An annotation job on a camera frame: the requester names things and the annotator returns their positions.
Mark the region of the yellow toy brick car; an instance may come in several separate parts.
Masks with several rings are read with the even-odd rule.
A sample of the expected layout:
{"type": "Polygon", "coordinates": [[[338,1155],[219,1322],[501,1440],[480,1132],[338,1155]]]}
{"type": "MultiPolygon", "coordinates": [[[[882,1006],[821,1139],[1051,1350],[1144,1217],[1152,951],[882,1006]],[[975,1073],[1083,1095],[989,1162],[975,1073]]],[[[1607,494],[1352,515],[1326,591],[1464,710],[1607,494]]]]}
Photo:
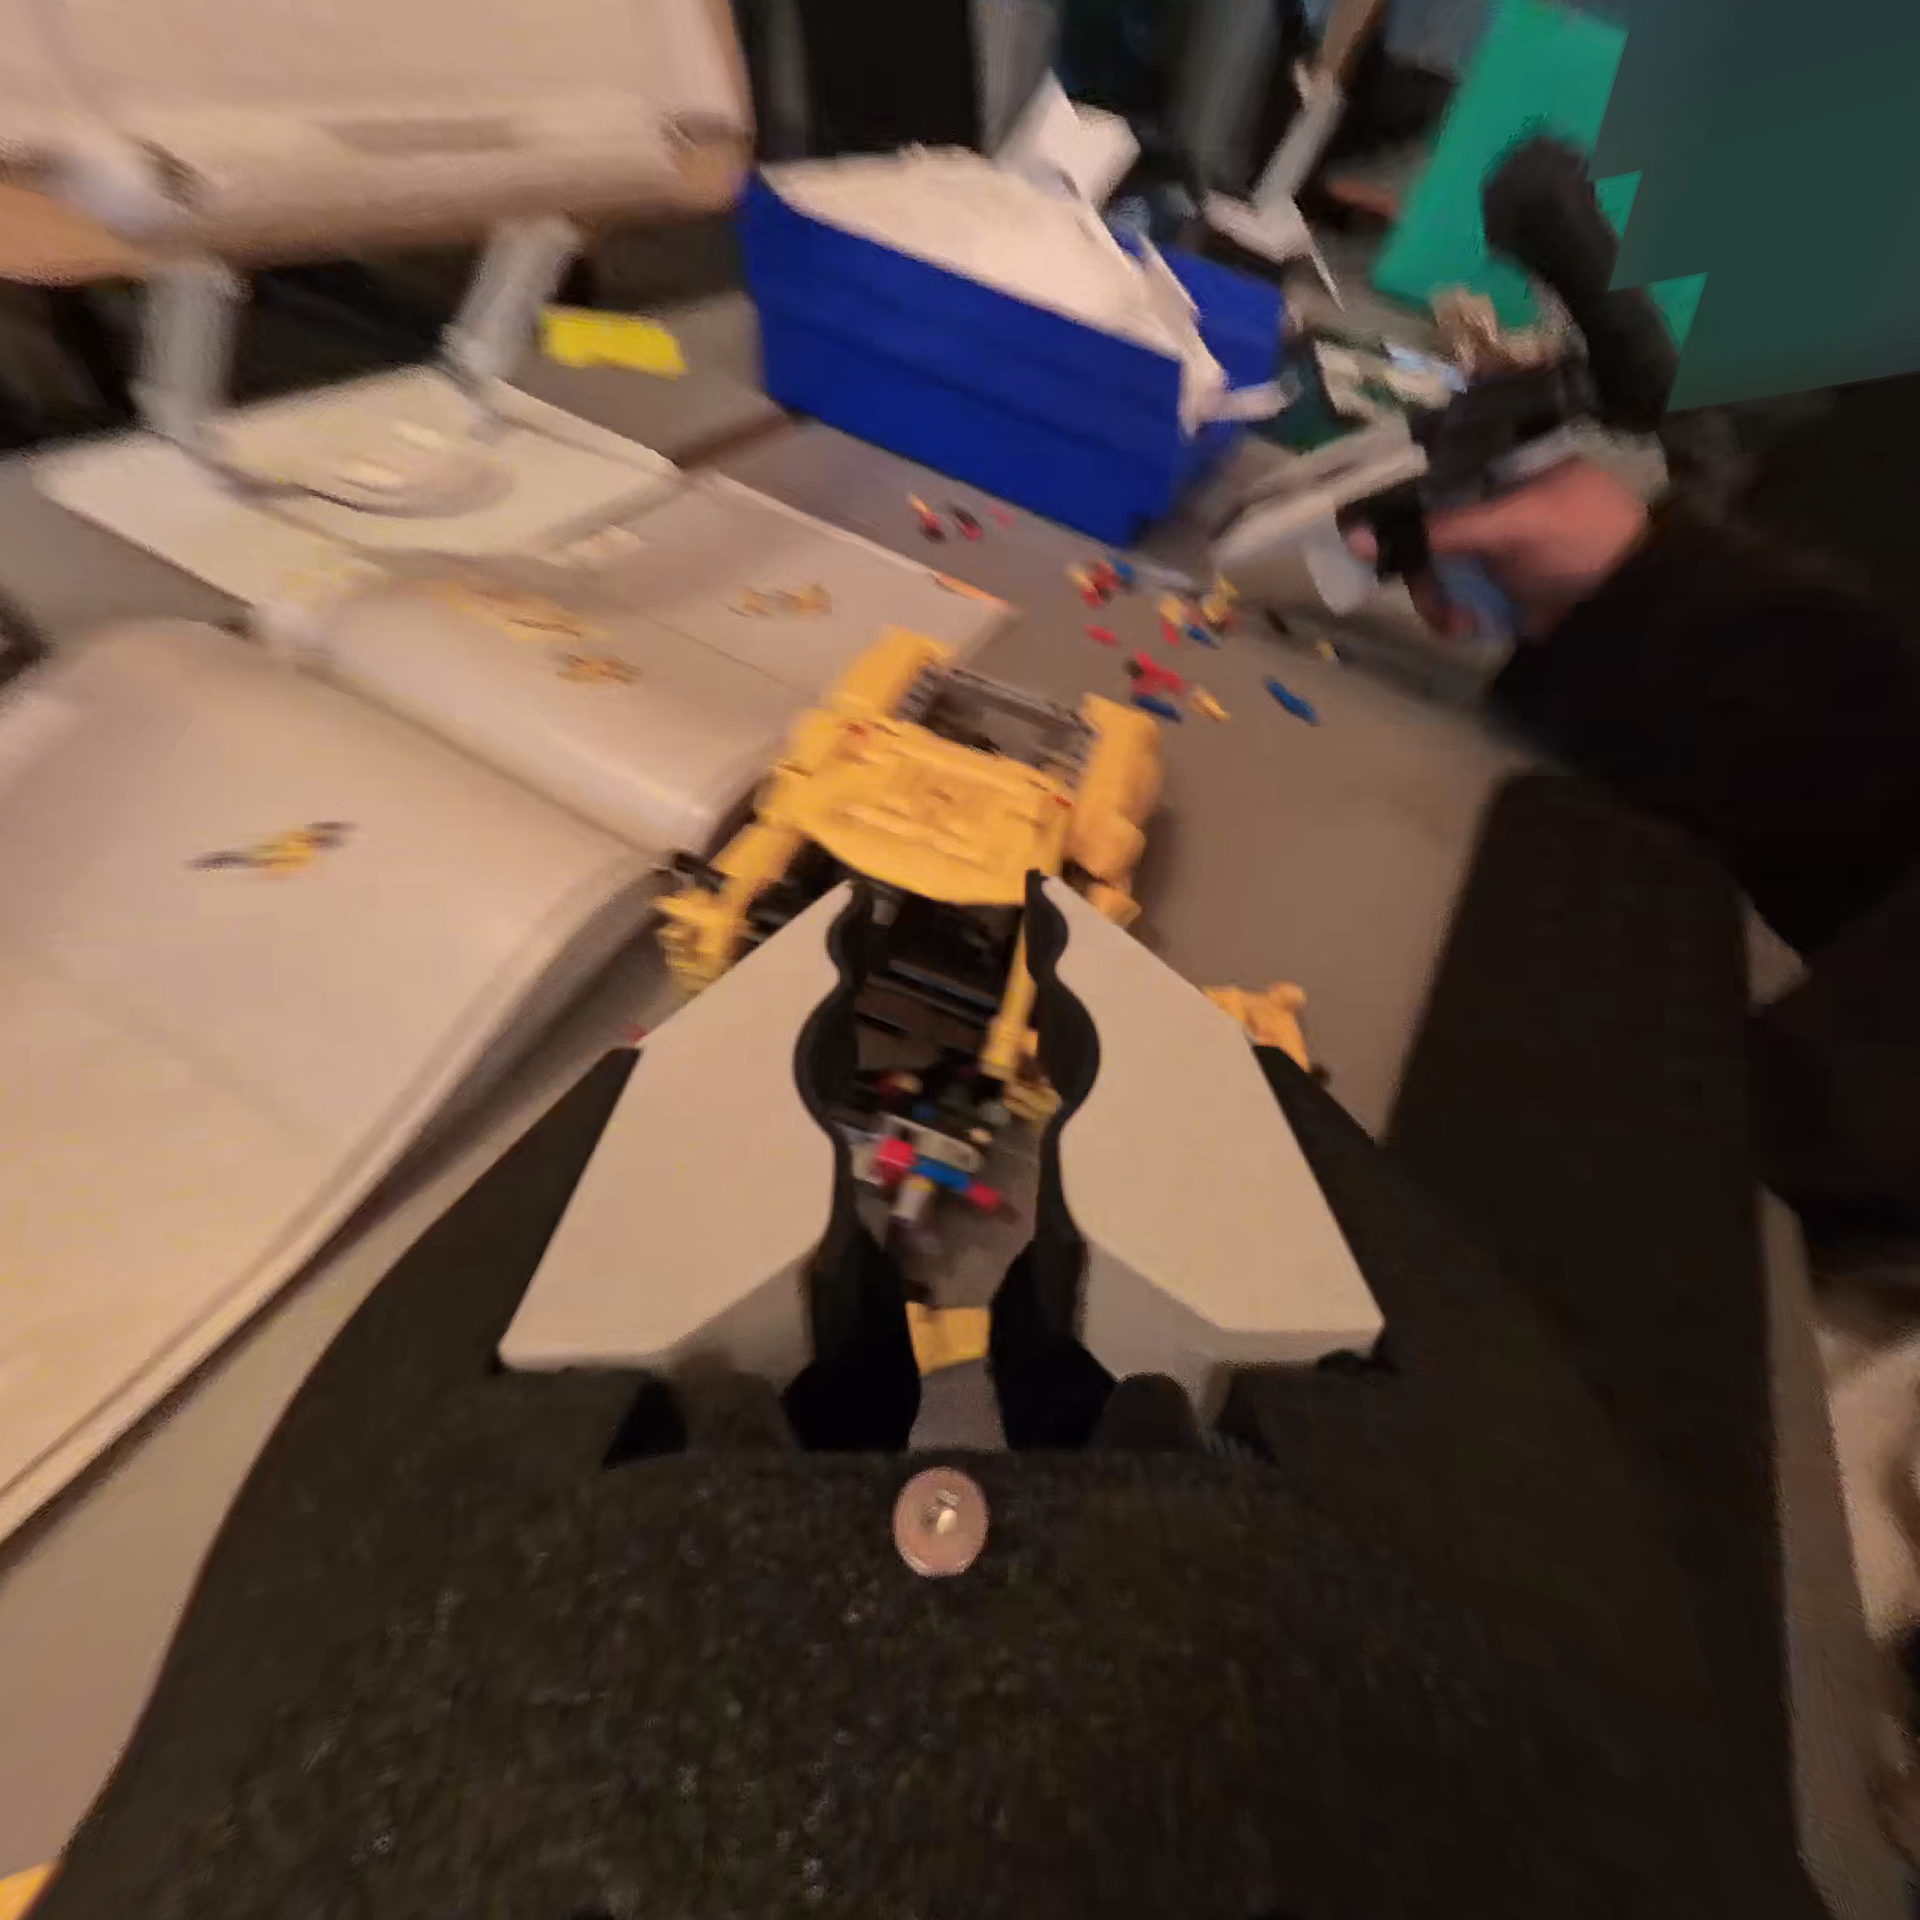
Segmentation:
{"type": "Polygon", "coordinates": [[[917,976],[897,931],[986,938],[994,960],[965,1079],[1034,1136],[1057,1098],[1040,1068],[1026,972],[1023,887],[1064,880],[1128,934],[1130,878],[1160,791],[1160,735],[1144,711],[1085,697],[1033,702],[962,671],[953,651],[888,632],[790,728],[754,817],[707,880],[662,906],[662,951],[688,1004],[834,884],[891,906],[880,976],[917,976]]]}

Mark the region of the wooden board with instruction sheet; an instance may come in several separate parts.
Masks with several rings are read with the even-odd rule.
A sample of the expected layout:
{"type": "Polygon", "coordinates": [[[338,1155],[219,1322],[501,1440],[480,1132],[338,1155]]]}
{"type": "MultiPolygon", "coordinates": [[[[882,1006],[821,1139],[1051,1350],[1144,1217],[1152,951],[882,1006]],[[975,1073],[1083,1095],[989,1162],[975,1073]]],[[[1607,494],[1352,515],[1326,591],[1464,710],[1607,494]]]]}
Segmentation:
{"type": "Polygon", "coordinates": [[[728,4],[1,7],[5,282],[678,217],[752,169],[728,4]]]}

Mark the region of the crumpled white paper wrappers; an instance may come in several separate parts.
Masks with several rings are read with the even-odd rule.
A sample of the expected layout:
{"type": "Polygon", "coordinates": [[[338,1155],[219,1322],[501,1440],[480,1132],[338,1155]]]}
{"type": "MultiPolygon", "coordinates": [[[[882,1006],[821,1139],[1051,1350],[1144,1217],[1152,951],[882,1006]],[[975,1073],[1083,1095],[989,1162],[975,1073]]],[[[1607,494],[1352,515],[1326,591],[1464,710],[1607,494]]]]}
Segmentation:
{"type": "Polygon", "coordinates": [[[790,160],[771,169],[771,190],[829,230],[1155,353],[1178,371],[1184,430],[1281,414],[1290,384],[1226,372],[1170,256],[1105,220],[1138,156],[1125,116],[1074,104],[1047,72],[991,156],[905,147],[790,160]]]}

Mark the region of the scattered small coloured bricks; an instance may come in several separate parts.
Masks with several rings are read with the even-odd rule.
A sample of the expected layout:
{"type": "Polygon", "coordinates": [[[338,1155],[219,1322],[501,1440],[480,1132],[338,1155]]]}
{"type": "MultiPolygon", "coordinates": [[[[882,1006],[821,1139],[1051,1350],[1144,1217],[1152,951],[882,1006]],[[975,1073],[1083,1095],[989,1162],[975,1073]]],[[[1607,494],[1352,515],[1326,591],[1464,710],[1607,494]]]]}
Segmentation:
{"type": "MultiPolygon", "coordinates": [[[[931,506],[919,494],[910,494],[905,507],[930,544],[941,544],[947,538],[981,544],[989,526],[1002,534],[1014,531],[1014,518],[1005,507],[970,510],[957,500],[931,506]]],[[[1127,702],[1134,710],[1162,722],[1182,722],[1195,713],[1221,728],[1231,721],[1229,710],[1209,688],[1170,662],[1173,650],[1178,647],[1214,651],[1234,632],[1241,600],[1224,578],[1215,578],[1205,592],[1187,592],[1162,568],[1109,554],[1069,562],[1064,578],[1072,598],[1094,615],[1083,623],[1083,635],[1114,655],[1120,651],[1120,633],[1112,626],[1117,615],[1109,610],[1117,602],[1143,598],[1150,585],[1153,588],[1158,651],[1135,647],[1120,662],[1128,684],[1127,702]]],[[[1263,692],[1285,713],[1317,728],[1317,710],[1305,695],[1273,676],[1263,680],[1263,692]]]]}

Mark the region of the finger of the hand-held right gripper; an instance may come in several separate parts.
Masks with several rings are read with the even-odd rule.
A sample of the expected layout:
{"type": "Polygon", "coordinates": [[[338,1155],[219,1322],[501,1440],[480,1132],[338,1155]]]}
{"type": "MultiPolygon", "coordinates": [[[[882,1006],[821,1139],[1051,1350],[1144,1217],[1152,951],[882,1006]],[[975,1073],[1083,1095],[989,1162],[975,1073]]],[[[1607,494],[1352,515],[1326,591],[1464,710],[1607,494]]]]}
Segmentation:
{"type": "Polygon", "coordinates": [[[1313,526],[1425,476],[1417,441],[1334,441],[1285,459],[1241,492],[1206,538],[1214,560],[1259,560],[1313,526]]]}

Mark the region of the person's right hand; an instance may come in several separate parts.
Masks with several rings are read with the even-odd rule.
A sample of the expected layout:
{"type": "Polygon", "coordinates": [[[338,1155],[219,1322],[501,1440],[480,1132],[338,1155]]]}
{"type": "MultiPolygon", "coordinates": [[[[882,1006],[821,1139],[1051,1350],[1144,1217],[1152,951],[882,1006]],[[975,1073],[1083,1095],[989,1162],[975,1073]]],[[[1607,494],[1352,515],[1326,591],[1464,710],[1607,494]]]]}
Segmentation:
{"type": "Polygon", "coordinates": [[[1648,503],[1608,472],[1566,459],[1498,496],[1425,515],[1430,562],[1405,578],[1422,623],[1449,640],[1480,632],[1438,578],[1440,560],[1472,562],[1510,607],[1506,630],[1543,640],[1591,600],[1650,529],[1648,503]]]}

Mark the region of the grey desk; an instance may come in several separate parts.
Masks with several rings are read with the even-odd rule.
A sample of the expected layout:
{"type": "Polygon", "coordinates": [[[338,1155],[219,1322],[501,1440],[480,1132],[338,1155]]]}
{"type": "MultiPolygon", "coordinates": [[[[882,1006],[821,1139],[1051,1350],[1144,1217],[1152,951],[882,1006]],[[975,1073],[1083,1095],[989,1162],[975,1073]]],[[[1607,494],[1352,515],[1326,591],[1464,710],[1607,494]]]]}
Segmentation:
{"type": "MultiPolygon", "coordinates": [[[[897,540],[882,520],[888,456],[752,414],[754,322],[743,295],[666,313],[690,354],[690,401],[621,401],[609,376],[541,376],[673,456],[707,459],[805,513],[897,540]]],[[[1520,755],[1470,711],[1295,657],[1329,697],[1326,746],[1285,746],[1270,713],[1176,752],[1178,798],[1146,900],[1168,951],[1205,979],[1261,954],[1298,976],[1334,1092],[1366,1128],[1393,1104],[1479,817],[1520,755]]],[[[226,1511],[298,1384],[373,1284],[526,1129],[665,1008],[653,963],[623,951],[503,1054],[280,1296],[66,1495],[5,1546],[1,1868],[57,1857],[118,1763],[226,1511]]],[[[1770,1420],[1779,1450],[1793,1792],[1800,1857],[1834,1915],[1903,1915],[1903,1862],[1877,1817],[1889,1751],[1842,1516],[1808,1249],[1761,1203],[1770,1420]]]]}

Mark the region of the yellow sticky note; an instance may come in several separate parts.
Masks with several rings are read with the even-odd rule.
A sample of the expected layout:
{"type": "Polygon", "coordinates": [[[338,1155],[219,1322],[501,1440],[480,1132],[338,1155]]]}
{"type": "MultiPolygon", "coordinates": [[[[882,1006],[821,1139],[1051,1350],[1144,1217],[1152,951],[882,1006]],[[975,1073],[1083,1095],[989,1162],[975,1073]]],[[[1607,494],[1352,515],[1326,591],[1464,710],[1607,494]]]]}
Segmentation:
{"type": "Polygon", "coordinates": [[[657,380],[688,376],[680,339],[655,321],[547,304],[541,310],[537,332],[541,354],[562,369],[619,371],[657,380]]]}

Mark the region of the green cutting mat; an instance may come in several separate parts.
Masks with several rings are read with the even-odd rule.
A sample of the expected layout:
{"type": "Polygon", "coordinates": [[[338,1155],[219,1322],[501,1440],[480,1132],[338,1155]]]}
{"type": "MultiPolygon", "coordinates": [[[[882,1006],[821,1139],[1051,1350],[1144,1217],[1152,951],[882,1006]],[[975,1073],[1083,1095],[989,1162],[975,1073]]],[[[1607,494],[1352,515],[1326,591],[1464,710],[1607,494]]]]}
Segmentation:
{"type": "Polygon", "coordinates": [[[1366,426],[1442,411],[1466,390],[1466,378],[1434,353],[1336,327],[1290,335],[1278,372],[1290,387],[1290,401],[1270,423],[1269,439],[1298,452],[1366,426]]]}

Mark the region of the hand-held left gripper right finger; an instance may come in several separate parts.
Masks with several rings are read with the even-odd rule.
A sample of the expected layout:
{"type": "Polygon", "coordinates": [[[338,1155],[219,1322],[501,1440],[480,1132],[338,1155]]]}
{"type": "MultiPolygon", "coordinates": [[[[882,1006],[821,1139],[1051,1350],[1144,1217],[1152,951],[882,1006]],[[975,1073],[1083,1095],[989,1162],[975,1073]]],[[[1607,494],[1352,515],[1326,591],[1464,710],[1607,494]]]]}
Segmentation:
{"type": "Polygon", "coordinates": [[[1083,1447],[1127,1378],[1199,1423],[1237,1382],[1368,1361],[1384,1315],[1254,1046],[1064,880],[1023,887],[1040,1068],[1031,1235],[991,1302],[1009,1450],[1083,1447]]]}

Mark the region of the person's right forearm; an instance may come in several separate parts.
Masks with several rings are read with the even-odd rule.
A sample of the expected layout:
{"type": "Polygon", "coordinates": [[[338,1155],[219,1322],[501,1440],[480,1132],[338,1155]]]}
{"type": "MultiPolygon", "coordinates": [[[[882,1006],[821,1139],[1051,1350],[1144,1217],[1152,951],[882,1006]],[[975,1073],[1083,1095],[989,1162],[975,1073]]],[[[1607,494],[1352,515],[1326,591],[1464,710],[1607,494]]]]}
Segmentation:
{"type": "Polygon", "coordinates": [[[1811,959],[1917,859],[1914,640],[1782,550],[1657,507],[1489,687],[1539,752],[1697,839],[1811,959]]]}

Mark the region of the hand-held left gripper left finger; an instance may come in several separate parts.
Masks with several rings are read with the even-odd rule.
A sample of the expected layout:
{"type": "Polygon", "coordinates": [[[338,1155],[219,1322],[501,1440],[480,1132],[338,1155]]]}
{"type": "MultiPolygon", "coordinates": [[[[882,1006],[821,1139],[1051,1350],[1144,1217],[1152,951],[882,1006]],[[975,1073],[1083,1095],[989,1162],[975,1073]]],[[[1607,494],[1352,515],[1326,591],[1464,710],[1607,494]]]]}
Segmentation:
{"type": "Polygon", "coordinates": [[[831,1118],[870,929],[869,892],[834,884],[640,1046],[503,1367],[745,1377],[805,1447],[905,1450],[905,1282],[831,1118]]]}

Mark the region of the blue plastic bin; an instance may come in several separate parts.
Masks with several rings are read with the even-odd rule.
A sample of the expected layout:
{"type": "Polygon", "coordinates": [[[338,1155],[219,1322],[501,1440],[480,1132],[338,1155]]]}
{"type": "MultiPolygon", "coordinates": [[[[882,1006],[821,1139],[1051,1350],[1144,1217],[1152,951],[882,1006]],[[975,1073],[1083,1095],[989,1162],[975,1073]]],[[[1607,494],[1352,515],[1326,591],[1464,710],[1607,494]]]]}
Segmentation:
{"type": "MultiPolygon", "coordinates": [[[[1248,423],[1184,430],[1178,371],[955,272],[808,220],[760,169],[738,207],[762,390],[787,411],[1080,535],[1130,544],[1248,423]]],[[[1278,372],[1281,290],[1168,249],[1226,372],[1278,372]]]]}

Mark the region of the white instruction booklet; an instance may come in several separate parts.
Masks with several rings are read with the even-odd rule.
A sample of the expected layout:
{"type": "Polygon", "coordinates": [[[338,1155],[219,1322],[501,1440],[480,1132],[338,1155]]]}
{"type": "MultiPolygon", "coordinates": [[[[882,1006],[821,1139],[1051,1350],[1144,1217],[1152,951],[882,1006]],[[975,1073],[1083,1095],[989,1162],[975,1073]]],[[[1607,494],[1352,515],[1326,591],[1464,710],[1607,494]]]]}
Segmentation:
{"type": "Polygon", "coordinates": [[[200,577],[5,684],[1,1529],[226,1344],[714,841],[891,630],[1011,610],[427,371],[40,490],[200,577]]]}

